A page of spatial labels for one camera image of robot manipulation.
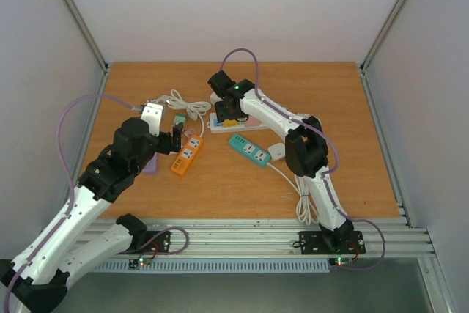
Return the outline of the yellow cube socket adapter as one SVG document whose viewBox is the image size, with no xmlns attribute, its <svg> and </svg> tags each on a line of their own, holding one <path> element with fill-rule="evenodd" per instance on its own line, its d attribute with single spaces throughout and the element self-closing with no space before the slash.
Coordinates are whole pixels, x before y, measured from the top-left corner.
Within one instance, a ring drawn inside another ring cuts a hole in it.
<svg viewBox="0 0 469 313">
<path fill-rule="evenodd" d="M 234 127 L 237 127 L 237 126 L 242 126 L 243 125 L 243 121 L 238 121 L 236 119 L 225 119 L 223 121 L 223 128 L 234 128 Z"/>
</svg>

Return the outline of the pink cube socket adapter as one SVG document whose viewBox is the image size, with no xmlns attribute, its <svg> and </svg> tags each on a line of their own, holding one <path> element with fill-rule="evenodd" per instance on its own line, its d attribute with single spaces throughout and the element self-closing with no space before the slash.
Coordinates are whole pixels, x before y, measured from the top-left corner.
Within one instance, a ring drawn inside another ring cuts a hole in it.
<svg viewBox="0 0 469 313">
<path fill-rule="evenodd" d="M 245 122 L 244 125 L 247 128 L 257 128 L 261 125 L 262 123 L 255 117 L 250 116 Z"/>
</svg>

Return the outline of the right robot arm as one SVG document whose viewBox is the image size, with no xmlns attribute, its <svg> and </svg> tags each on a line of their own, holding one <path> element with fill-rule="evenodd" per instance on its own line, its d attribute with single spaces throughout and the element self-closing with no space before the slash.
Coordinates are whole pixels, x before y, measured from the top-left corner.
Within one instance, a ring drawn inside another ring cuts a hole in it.
<svg viewBox="0 0 469 313">
<path fill-rule="evenodd" d="M 354 226 L 333 187 L 328 140 L 320 121 L 288 111 L 251 81 L 237 83 L 222 70 L 207 83 L 220 98 L 215 104 L 220 121 L 254 117 L 282 139 L 289 170 L 306 184 L 316 206 L 325 247 L 332 252 L 341 251 L 348 245 Z"/>
</svg>

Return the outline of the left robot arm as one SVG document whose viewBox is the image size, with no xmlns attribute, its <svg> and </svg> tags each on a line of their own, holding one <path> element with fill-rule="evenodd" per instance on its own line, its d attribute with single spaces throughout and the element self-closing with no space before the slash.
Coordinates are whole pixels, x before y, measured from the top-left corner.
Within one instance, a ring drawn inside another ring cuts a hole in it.
<svg viewBox="0 0 469 313">
<path fill-rule="evenodd" d="M 156 153 L 181 149 L 182 124 L 153 134 L 155 126 L 139 118 L 124 121 L 112 144 L 91 162 L 74 185 L 73 195 L 23 252 L 1 261 L 7 288 L 5 312 L 52 312 L 86 273 L 115 254 L 143 251 L 152 242 L 147 226 L 131 214 L 120 216 L 94 240 L 73 249 L 89 225 L 134 184 Z"/>
</svg>

